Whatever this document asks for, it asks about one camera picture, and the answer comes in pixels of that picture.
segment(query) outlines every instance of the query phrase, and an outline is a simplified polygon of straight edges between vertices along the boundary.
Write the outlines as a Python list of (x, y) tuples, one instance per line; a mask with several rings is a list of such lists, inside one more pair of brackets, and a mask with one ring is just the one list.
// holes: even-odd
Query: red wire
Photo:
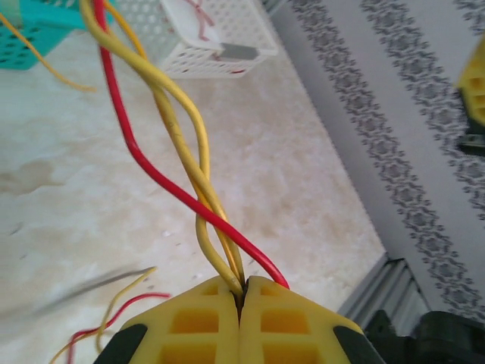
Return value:
[[(113, 323), (120, 317), (120, 315), (123, 313), (123, 311), (128, 308), (128, 306), (132, 305), (136, 301), (140, 301), (140, 300), (143, 300), (145, 298), (150, 298), (150, 297), (170, 298), (170, 294), (168, 294), (168, 293), (144, 293), (144, 294), (140, 294), (139, 296), (132, 298), (131, 300), (126, 301), (122, 305), (122, 307), (120, 307), (120, 309), (114, 314), (114, 316), (111, 318), (111, 320), (106, 322), (106, 328), (109, 328), (111, 325), (113, 325)], [(94, 332), (97, 332), (98, 329), (99, 328), (89, 328), (89, 329), (86, 329), (86, 330), (78, 331), (76, 334), (73, 335), (73, 337), (70, 339), (70, 342), (69, 342), (69, 349), (68, 349), (68, 352), (67, 352), (67, 364), (72, 364), (74, 362), (75, 340), (78, 337), (81, 337), (83, 335), (92, 334)]]
[[(93, 0), (96, 20), (99, 22), (103, 30), (107, 29), (105, 12), (103, 8), (103, 0)], [(111, 54), (107, 49), (101, 46), (101, 59), (103, 68), (105, 69), (106, 83), (108, 84), (111, 100), (113, 102), (114, 110), (120, 122), (121, 131), (127, 147), (131, 155), (135, 158), (139, 166), (150, 176), (157, 184), (165, 188), (169, 193), (177, 197), (181, 202), (192, 209), (196, 214), (202, 216), (210, 224), (217, 229), (224, 232), (234, 243), (236, 243), (242, 250), (248, 253), (256, 262), (258, 262), (263, 269), (273, 278), (275, 282), (289, 289), (288, 282), (281, 274), (274, 263), (249, 240), (247, 240), (238, 230), (232, 227), (224, 219), (214, 214), (210, 209), (205, 207), (199, 201), (190, 196), (186, 191), (177, 186), (174, 182), (166, 178), (160, 171), (158, 171), (150, 161), (143, 155), (142, 151), (136, 143), (135, 136), (130, 125), (130, 119), (124, 108), (123, 99), (121, 98), (120, 89), (117, 85), (116, 75), (114, 73), (113, 61)]]

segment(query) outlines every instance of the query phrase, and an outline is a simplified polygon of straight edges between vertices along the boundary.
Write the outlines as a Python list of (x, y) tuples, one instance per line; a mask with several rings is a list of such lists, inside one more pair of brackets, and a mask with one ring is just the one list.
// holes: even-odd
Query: white plastic basket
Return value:
[(214, 25), (200, 39), (197, 9), (187, 0), (117, 0), (152, 63), (173, 78), (241, 77), (277, 54), (254, 0), (202, 0)]

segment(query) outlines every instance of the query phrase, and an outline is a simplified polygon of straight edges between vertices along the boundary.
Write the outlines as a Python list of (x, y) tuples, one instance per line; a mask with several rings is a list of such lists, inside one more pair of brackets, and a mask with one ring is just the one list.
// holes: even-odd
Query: gray patterned mat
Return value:
[(274, 24), (390, 255), (485, 322), (485, 158), (455, 147), (454, 89), (485, 0), (290, 0)]

